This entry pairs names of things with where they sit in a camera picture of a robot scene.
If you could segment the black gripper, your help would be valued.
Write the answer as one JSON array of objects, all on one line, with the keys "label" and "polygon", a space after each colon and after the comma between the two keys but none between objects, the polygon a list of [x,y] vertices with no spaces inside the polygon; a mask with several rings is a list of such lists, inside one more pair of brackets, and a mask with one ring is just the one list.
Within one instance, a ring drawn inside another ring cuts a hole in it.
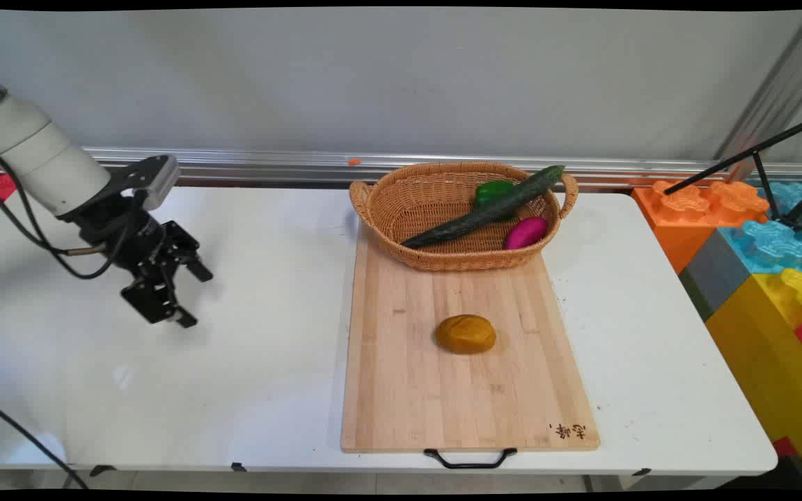
[{"label": "black gripper", "polygon": [[[90,281],[109,269],[123,269],[134,281],[121,289],[120,295],[148,323],[172,321],[182,328],[198,323],[197,317],[185,310],[176,297],[174,277],[179,267],[204,283],[213,273],[198,254],[198,241],[175,221],[160,224],[143,208],[145,193],[132,197],[112,193],[95,202],[87,202],[60,217],[79,226],[79,236],[90,246],[102,246],[105,263],[93,272],[73,269],[63,256],[58,263],[71,276]],[[162,244],[162,266],[155,255]]]}]

